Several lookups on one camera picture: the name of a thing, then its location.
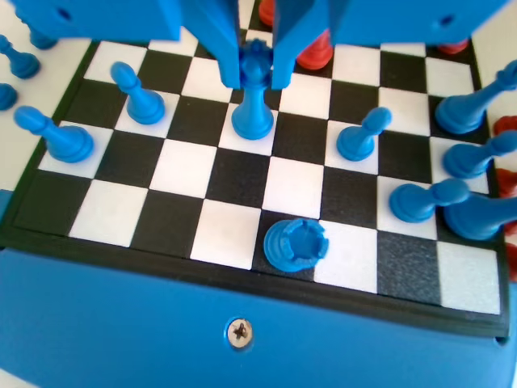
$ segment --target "blue pawn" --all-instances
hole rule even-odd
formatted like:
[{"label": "blue pawn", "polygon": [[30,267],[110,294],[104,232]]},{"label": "blue pawn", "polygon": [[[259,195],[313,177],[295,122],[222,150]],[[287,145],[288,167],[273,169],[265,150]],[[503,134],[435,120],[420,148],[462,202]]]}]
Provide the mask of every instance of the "blue pawn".
[{"label": "blue pawn", "polygon": [[126,63],[116,62],[111,77],[120,90],[129,95],[128,114],[140,124],[156,124],[165,115],[163,98],[154,91],[142,89],[142,82]]},{"label": "blue pawn", "polygon": [[465,202],[445,208],[443,215],[448,227],[461,237],[486,240],[502,225],[517,220],[517,198],[491,200],[473,194]]},{"label": "blue pawn", "polygon": [[485,145],[453,145],[443,156],[443,168],[452,176],[475,178],[485,173],[495,156],[517,150],[517,131],[506,131],[488,140]]},{"label": "blue pawn", "polygon": [[494,82],[471,95],[454,95],[443,100],[435,110],[439,126],[455,135],[479,128],[485,111],[504,91],[517,88],[517,61],[498,71]]},{"label": "blue pawn", "polygon": [[366,115],[360,127],[345,128],[336,143],[341,156],[353,162],[366,159],[375,148],[373,137],[381,134],[391,119],[388,108],[375,108]]},{"label": "blue pawn", "polygon": [[11,61],[11,73],[18,78],[26,79],[36,75],[40,70],[40,61],[29,53],[19,53],[4,35],[0,35],[0,53],[6,54]]},{"label": "blue pawn", "polygon": [[18,93],[11,85],[0,83],[0,111],[11,109],[18,99]]},{"label": "blue pawn", "polygon": [[416,184],[403,184],[389,196],[389,207],[400,220],[405,222],[427,221],[436,206],[449,206],[467,200],[469,186],[460,179],[446,179],[425,189]]},{"label": "blue pawn", "polygon": [[264,252],[275,268],[297,272],[314,267],[329,249],[325,229],[313,220],[279,221],[266,233]]},{"label": "blue pawn", "polygon": [[76,126],[57,127],[36,108],[19,107],[15,111],[15,122],[23,129],[41,135],[46,140],[48,152],[62,162],[81,162],[94,149],[94,141],[85,129]]},{"label": "blue pawn", "polygon": [[241,51],[241,84],[244,99],[232,114],[235,132],[258,140],[273,128],[273,114],[264,103],[264,91],[271,84],[272,51],[262,40],[246,42]]}]

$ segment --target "checkered board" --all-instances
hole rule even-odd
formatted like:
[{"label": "checkered board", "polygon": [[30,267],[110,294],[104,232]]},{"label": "checkered board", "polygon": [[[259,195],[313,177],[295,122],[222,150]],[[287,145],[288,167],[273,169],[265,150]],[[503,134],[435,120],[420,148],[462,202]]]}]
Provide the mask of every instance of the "checkered board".
[{"label": "checkered board", "polygon": [[[257,4],[242,2],[242,38],[271,32]],[[128,63],[166,102],[161,122],[142,126],[111,80]],[[433,112],[447,95],[480,86],[472,45],[445,56],[424,45],[341,45],[317,72],[295,68],[283,91],[268,91],[275,127],[240,138],[231,114],[242,91],[222,85],[217,62],[183,30],[179,43],[92,44],[54,119],[86,128],[93,155],[66,164],[41,141],[15,191],[0,239],[9,247],[112,268],[193,281],[476,335],[508,329],[502,236],[454,235],[439,211],[398,221],[388,198],[398,185],[447,177],[443,153],[459,140]],[[393,123],[375,153],[348,162],[341,129],[377,106]],[[483,143],[486,124],[462,141]],[[494,172],[469,181],[494,196]],[[330,240],[314,269],[275,270],[263,253],[277,221],[319,220]]]}]

